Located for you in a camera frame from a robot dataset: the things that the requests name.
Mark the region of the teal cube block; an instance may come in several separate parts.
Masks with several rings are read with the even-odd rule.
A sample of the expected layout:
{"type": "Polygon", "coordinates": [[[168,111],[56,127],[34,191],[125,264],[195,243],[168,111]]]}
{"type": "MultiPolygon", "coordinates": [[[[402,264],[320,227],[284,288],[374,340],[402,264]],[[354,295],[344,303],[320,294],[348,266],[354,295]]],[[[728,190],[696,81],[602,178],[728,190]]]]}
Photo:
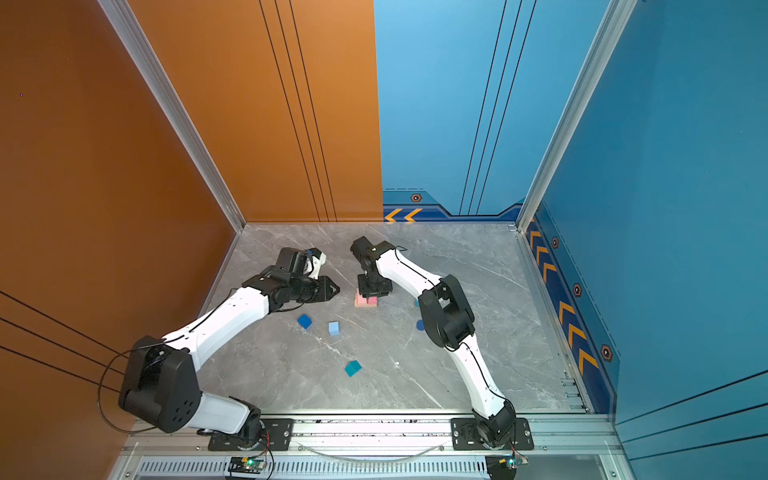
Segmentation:
{"type": "Polygon", "coordinates": [[[350,361],[344,368],[344,371],[348,377],[355,376],[361,370],[362,370],[362,365],[357,360],[350,361]]]}

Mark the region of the left green circuit board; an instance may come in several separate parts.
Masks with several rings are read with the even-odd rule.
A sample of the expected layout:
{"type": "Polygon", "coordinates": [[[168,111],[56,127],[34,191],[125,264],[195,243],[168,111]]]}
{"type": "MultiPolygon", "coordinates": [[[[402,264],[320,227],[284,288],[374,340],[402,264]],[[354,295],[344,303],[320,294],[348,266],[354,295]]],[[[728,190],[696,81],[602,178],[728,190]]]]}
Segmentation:
{"type": "Polygon", "coordinates": [[[233,456],[227,466],[227,475],[232,478],[265,478],[268,473],[268,462],[262,457],[233,456]]]}

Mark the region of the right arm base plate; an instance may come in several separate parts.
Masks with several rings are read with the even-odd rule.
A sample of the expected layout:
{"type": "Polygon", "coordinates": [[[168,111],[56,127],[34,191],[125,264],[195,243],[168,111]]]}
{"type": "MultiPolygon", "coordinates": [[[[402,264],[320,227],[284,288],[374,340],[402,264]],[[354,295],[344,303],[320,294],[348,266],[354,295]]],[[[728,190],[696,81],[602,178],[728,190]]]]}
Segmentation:
{"type": "Polygon", "coordinates": [[[450,427],[453,449],[457,451],[532,451],[535,448],[529,422],[522,417],[501,429],[485,425],[474,418],[452,418],[450,427]]]}

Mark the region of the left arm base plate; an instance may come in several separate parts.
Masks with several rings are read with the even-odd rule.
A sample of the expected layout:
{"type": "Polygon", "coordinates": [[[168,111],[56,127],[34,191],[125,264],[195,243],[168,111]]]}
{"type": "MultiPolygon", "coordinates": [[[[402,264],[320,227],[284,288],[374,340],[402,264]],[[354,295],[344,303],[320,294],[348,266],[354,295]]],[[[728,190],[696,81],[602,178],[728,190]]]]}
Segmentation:
{"type": "Polygon", "coordinates": [[[293,430],[294,420],[291,418],[261,418],[247,422],[237,434],[212,433],[208,450],[284,452],[290,447],[293,430]]]}

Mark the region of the engraved wood plank block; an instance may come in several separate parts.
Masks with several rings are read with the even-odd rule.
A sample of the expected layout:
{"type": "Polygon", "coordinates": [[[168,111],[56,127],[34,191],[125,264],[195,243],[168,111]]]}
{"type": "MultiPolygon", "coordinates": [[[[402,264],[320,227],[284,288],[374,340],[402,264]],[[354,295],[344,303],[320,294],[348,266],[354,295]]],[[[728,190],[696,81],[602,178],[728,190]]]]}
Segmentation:
{"type": "Polygon", "coordinates": [[[378,299],[377,298],[355,299],[354,306],[356,308],[376,308],[378,306],[378,299]]]}

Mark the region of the right aluminium corner post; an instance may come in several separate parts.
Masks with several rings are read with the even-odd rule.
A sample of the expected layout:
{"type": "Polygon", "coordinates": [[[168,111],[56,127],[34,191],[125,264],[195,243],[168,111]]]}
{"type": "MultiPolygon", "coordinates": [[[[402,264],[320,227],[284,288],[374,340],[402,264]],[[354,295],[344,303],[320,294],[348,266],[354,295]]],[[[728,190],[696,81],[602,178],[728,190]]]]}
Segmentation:
{"type": "Polygon", "coordinates": [[[516,221],[519,234],[527,231],[540,206],[637,3],[609,2],[526,195],[516,221]]]}

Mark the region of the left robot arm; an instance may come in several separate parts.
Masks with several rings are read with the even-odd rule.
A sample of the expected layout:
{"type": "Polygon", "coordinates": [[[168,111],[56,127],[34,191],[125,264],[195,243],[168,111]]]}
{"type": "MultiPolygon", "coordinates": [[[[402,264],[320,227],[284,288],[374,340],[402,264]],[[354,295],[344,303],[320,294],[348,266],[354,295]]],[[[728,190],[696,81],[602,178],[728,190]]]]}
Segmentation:
{"type": "Polygon", "coordinates": [[[285,304],[323,303],[339,287],[321,267],[326,256],[316,248],[283,248],[275,264],[246,280],[210,312],[161,338],[145,336],[127,352],[119,407],[165,432],[194,428],[219,434],[241,448],[263,435],[258,407],[203,391],[198,371],[241,331],[285,304]]]}

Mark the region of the left aluminium corner post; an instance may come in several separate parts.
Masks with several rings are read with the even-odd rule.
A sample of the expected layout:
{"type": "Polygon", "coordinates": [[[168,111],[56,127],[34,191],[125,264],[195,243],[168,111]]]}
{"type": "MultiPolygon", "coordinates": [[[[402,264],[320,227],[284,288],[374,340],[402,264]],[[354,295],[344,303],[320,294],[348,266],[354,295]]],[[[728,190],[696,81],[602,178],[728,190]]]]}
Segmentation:
{"type": "Polygon", "coordinates": [[[99,0],[98,4],[229,224],[241,233],[245,217],[131,6],[124,0],[99,0]]]}

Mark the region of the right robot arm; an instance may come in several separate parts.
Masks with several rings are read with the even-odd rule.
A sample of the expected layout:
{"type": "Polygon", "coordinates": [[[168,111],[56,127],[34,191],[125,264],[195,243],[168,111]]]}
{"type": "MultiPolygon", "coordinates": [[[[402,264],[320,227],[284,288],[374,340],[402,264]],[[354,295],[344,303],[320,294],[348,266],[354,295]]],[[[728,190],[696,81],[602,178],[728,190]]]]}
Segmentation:
{"type": "Polygon", "coordinates": [[[362,236],[350,251],[363,272],[358,291],[366,299],[383,297],[398,285],[418,302],[424,331],[451,356],[470,395],[478,436],[489,449],[512,446],[517,414],[511,400],[498,388],[480,351],[475,314],[460,281],[438,276],[411,260],[387,241],[377,245],[362,236]]]}

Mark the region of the aluminium front rail frame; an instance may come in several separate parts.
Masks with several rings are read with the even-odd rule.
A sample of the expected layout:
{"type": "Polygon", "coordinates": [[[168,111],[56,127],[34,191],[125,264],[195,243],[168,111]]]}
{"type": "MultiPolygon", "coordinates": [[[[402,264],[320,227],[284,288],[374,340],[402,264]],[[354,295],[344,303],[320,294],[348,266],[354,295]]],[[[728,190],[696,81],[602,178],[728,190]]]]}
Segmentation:
{"type": "Polygon", "coordinates": [[[634,474],[604,415],[522,413],[532,451],[453,449],[451,410],[289,411],[294,430],[284,452],[209,451],[192,429],[129,437],[112,479],[240,479],[227,475],[233,456],[262,457],[269,473],[255,479],[489,479],[486,456],[525,456],[516,479],[631,479],[634,474]]]}

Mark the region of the right green circuit board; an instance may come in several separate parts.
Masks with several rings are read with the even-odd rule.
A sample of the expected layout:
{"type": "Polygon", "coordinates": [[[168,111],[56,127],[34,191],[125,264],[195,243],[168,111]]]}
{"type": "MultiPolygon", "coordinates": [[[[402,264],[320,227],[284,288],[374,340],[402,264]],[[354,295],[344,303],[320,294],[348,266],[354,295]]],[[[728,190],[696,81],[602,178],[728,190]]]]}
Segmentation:
{"type": "Polygon", "coordinates": [[[518,470],[529,460],[525,456],[486,456],[486,472],[490,480],[515,480],[518,470]]]}

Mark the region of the dark blue cube block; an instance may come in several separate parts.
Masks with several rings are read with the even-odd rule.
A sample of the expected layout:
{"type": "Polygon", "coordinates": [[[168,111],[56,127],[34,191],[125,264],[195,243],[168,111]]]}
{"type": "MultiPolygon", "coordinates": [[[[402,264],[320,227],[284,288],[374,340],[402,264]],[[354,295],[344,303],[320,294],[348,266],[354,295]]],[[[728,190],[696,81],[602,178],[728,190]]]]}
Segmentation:
{"type": "Polygon", "coordinates": [[[311,318],[309,316],[307,316],[306,314],[301,315],[297,319],[297,322],[305,330],[308,330],[311,327],[311,325],[312,325],[311,318]]]}

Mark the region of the aluminium corner post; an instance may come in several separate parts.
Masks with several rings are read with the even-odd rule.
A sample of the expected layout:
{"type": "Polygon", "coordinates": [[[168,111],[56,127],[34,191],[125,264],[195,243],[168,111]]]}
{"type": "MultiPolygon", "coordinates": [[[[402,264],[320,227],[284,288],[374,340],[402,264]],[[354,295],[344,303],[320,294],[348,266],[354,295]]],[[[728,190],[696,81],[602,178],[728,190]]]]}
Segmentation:
{"type": "Polygon", "coordinates": [[[526,195],[516,221],[519,234],[527,231],[540,206],[637,3],[609,2],[526,195]]]}
{"type": "Polygon", "coordinates": [[[229,224],[241,233],[245,217],[131,6],[124,0],[99,0],[98,4],[229,224]]]}

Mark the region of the green circuit board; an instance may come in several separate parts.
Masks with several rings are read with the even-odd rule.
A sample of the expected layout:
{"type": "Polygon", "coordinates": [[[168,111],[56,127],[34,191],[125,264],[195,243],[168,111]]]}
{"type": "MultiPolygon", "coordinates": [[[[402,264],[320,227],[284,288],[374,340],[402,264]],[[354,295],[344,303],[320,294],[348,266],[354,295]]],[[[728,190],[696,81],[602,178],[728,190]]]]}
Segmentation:
{"type": "Polygon", "coordinates": [[[515,480],[518,470],[529,460],[525,456],[486,456],[486,472],[490,480],[515,480]]]}
{"type": "Polygon", "coordinates": [[[232,478],[265,478],[268,473],[268,462],[262,457],[233,456],[227,466],[227,475],[232,478]]]}

